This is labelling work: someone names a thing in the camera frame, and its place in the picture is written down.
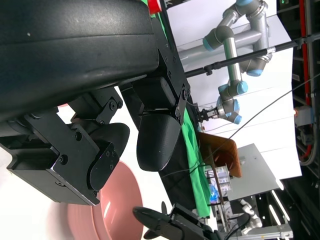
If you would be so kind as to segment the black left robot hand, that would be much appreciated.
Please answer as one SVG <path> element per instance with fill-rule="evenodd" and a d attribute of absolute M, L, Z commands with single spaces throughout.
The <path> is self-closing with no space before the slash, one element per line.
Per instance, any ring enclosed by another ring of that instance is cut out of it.
<path fill-rule="evenodd" d="M 166 167 L 190 86 L 161 10 L 159 0 L 1 1 L 0 145 L 10 172 L 54 202 L 98 205 L 130 134 L 111 123 L 123 106 L 116 87 L 141 102 L 139 167 Z"/>

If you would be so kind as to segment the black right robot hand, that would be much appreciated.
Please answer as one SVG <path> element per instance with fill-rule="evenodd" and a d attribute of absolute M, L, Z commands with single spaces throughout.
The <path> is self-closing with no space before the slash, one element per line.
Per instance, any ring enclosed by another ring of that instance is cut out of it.
<path fill-rule="evenodd" d="M 217 230 L 212 230 L 198 219 L 197 215 L 182 205 L 175 203 L 170 213 L 167 206 L 161 203 L 161 212 L 135 206 L 132 210 L 134 217 L 148 228 L 143 238 L 154 240 L 163 237 L 167 240 L 220 240 L 222 237 Z"/>

